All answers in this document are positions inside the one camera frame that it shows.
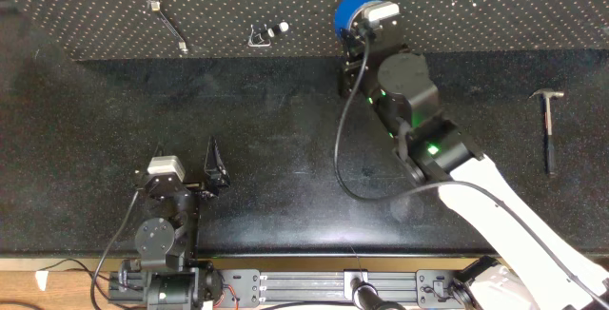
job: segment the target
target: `blue object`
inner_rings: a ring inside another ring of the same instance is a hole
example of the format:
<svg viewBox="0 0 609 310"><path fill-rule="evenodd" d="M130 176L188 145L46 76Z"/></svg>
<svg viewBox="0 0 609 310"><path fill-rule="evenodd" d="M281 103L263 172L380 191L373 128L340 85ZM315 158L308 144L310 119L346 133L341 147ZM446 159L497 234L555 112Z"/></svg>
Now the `blue object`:
<svg viewBox="0 0 609 310"><path fill-rule="evenodd" d="M336 35L341 38L341 29L349 29L351 27L352 16L358 9L370 2L381 0L343 0L334 13L334 30Z"/></svg>

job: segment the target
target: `hammer head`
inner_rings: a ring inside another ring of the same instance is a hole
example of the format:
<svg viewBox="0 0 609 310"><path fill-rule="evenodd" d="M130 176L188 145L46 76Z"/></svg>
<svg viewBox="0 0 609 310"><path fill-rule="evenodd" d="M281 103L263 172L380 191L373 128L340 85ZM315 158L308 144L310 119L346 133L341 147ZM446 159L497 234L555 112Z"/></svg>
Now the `hammer head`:
<svg viewBox="0 0 609 310"><path fill-rule="evenodd" d="M564 96L564 91L554 91L553 89L551 89L549 87L545 87L545 88L541 88L541 89L533 92L533 94L531 96L529 96L529 98L536 96L536 95L541 95L541 96L543 96L544 99L549 100L551 98L560 98L560 97Z"/></svg>

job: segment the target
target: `green led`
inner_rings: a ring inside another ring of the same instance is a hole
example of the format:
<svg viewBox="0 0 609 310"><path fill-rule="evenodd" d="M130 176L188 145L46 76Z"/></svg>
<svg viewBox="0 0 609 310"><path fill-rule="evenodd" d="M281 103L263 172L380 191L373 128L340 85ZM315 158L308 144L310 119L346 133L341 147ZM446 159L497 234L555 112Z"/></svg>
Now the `green led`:
<svg viewBox="0 0 609 310"><path fill-rule="evenodd" d="M437 148L435 145L430 144L427 147L427 152L429 152L429 154L431 154L431 155L435 155L436 153L440 152L440 149Z"/></svg>

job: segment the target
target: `claw hammer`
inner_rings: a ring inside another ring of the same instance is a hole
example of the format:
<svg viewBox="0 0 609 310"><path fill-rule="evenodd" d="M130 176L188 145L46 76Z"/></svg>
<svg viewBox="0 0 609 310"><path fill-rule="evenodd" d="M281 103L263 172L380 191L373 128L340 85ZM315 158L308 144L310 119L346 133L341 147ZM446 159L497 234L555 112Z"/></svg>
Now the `claw hammer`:
<svg viewBox="0 0 609 310"><path fill-rule="evenodd" d="M551 88L541 88L535 91L529 98L541 95L545 103L545 165L547 174L555 177L556 159L554 157L554 140L552 139L552 113L550 112L550 100L564 96L563 91L554 91Z"/></svg>

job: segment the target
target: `black table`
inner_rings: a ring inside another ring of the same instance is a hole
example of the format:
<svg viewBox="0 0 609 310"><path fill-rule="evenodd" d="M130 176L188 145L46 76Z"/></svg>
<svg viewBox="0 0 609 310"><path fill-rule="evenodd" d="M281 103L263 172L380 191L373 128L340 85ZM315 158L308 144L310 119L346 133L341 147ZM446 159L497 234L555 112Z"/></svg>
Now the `black table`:
<svg viewBox="0 0 609 310"><path fill-rule="evenodd" d="M492 253L434 192L385 204L349 199L332 170L335 58L73 63L19 20L2 21L0 254L98 255L118 228L135 169L157 143L196 176L209 135L233 187L204 206L204 256L473 256ZM21 33L8 36L7 33ZM580 251L609 253L609 52L523 51L427 56L448 114L516 192ZM553 104L559 176L543 171L543 114ZM366 197L410 188L392 140L357 98L340 159ZM135 253L140 200L113 255Z"/></svg>

